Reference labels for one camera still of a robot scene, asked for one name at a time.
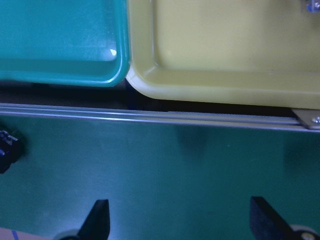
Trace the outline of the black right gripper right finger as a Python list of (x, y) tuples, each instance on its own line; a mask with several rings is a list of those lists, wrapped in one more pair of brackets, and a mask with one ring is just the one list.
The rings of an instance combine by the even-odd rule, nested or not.
[(261, 196), (250, 198), (249, 227), (255, 240), (300, 239), (300, 236)]

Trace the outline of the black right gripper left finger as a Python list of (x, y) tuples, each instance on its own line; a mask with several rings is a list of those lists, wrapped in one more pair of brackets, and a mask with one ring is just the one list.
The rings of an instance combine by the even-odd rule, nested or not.
[(108, 199), (97, 200), (76, 234), (78, 240), (107, 240), (110, 235)]

